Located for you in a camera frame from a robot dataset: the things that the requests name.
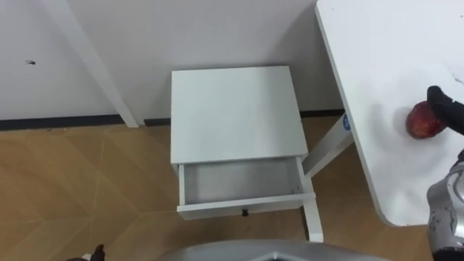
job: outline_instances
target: drawer front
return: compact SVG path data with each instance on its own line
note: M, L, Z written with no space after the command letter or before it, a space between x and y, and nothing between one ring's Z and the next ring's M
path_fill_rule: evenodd
M178 174L186 220L296 209L315 198L299 157L179 165Z
M307 200L314 199L314 194L288 196L270 196L259 199L241 199L229 202L214 202L178 206L177 211L185 220L213 218L228 215L242 215L277 210L291 210L301 207Z

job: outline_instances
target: white table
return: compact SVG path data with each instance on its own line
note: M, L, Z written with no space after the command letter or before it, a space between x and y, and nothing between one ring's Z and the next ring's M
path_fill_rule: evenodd
M405 117L431 85L464 102L464 1L320 0L316 13L350 126L341 118L305 170L316 174L354 138L380 218L427 223L427 189L448 172L464 137L448 129L414 140Z
M174 71L171 110L184 219L303 207L310 240L323 240L287 66Z

